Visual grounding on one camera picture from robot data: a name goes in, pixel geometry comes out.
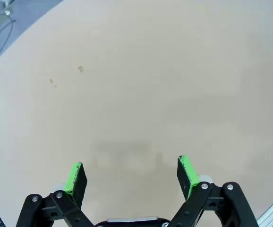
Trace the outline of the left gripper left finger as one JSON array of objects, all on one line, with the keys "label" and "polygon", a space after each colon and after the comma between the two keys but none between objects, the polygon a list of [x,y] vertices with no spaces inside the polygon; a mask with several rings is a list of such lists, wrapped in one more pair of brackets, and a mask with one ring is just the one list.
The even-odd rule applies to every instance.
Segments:
[{"label": "left gripper left finger", "polygon": [[82,201],[87,177],[81,162],[72,166],[64,189],[47,197],[30,194],[19,214],[17,227],[51,227],[56,220],[64,220],[69,227],[93,227],[94,224],[82,212]]}]

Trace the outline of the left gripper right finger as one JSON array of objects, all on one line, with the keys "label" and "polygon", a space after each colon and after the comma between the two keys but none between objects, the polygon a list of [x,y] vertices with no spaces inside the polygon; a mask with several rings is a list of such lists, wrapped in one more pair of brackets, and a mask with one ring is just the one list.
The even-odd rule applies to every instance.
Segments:
[{"label": "left gripper right finger", "polygon": [[219,187],[200,181],[190,159],[178,157],[177,178],[185,202],[169,222],[170,227],[195,227],[205,211],[214,211],[222,227],[257,227],[254,213],[236,182]]}]

